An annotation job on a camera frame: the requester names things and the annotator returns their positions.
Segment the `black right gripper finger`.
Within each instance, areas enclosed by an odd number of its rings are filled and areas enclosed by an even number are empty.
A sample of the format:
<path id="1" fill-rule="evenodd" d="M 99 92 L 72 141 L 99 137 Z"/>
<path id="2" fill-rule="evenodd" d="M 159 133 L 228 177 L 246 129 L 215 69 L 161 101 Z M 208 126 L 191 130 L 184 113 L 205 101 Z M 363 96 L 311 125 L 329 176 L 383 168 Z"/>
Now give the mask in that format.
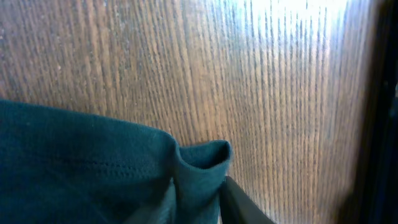
<path id="1" fill-rule="evenodd" d="M 275 224 L 230 176 L 219 193 L 222 224 Z"/>

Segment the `dark green t-shirt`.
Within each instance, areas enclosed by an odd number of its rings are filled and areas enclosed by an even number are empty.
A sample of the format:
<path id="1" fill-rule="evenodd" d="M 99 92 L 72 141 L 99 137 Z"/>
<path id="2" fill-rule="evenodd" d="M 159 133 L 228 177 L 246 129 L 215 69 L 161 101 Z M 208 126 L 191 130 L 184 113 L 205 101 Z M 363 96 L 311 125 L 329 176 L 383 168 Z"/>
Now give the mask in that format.
<path id="1" fill-rule="evenodd" d="M 1 102 L 2 223 L 216 223 L 227 141 Z"/>

